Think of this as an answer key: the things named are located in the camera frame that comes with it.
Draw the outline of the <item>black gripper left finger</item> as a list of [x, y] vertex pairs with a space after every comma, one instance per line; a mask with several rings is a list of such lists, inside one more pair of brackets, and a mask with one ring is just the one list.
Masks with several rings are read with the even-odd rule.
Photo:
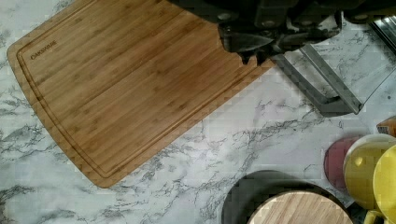
[[230, 22], [218, 25], [219, 39], [224, 49], [236, 53], [247, 65], [251, 57], [262, 65], [270, 56], [268, 45], [275, 41], [275, 30], [263, 30], [246, 22]]

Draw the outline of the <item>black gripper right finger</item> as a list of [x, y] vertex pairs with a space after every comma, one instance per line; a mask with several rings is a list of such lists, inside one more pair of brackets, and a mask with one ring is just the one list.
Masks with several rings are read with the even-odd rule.
[[297, 27], [290, 19], [279, 29], [274, 42], [274, 51], [284, 53], [302, 48], [305, 45], [317, 44], [338, 35], [342, 30], [342, 14], [326, 16], [319, 24]]

